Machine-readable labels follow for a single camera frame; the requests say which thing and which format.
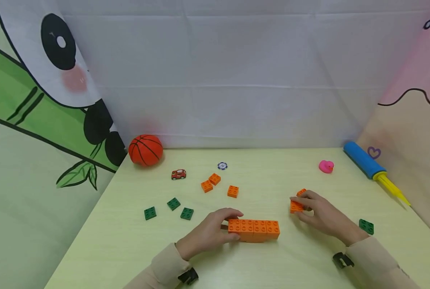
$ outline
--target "sleeve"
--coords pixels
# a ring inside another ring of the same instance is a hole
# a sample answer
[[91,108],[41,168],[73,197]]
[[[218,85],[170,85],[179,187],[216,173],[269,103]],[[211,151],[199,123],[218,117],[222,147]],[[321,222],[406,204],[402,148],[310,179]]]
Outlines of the sleeve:
[[420,289],[374,237],[354,243],[347,248],[346,255],[364,273],[368,288]]
[[178,276],[190,267],[172,243],[158,253],[151,265],[136,275],[124,289],[174,289],[179,284]]

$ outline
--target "wrist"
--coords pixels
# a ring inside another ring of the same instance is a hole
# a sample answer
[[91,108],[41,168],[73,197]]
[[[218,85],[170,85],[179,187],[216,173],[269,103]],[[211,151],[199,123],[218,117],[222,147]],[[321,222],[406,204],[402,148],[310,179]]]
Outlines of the wrist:
[[350,247],[355,243],[369,238],[369,234],[359,228],[355,223],[352,224],[353,226],[351,226],[351,228],[348,228],[343,234],[338,237],[338,239],[342,241],[346,247]]
[[178,242],[175,243],[175,247],[181,258],[185,261],[189,261],[191,258],[198,254],[196,246],[194,246],[191,240],[188,240],[187,237],[183,237],[178,240]]

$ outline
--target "rubber duck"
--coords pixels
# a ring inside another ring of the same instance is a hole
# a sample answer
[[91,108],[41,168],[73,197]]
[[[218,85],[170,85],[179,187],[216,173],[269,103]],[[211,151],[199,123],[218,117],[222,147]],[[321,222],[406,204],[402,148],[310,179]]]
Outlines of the rubber duck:
[[331,173],[334,170],[334,163],[331,161],[321,161],[321,163],[319,163],[319,169],[323,173]]

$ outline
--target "orange basketball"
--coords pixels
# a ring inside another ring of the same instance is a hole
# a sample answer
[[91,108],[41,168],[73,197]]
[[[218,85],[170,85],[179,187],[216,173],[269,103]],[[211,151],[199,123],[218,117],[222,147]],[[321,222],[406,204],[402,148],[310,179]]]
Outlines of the orange basketball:
[[129,146],[131,161],[144,167],[157,164],[162,158],[162,152],[162,143],[158,137],[151,134],[137,136]]

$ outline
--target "heart drawing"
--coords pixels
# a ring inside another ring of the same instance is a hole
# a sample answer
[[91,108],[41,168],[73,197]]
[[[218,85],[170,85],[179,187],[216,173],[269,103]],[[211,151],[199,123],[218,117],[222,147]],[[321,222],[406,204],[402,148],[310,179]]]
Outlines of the heart drawing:
[[382,151],[380,149],[376,149],[375,147],[368,147],[367,154],[370,155],[372,159],[376,159],[380,157]]

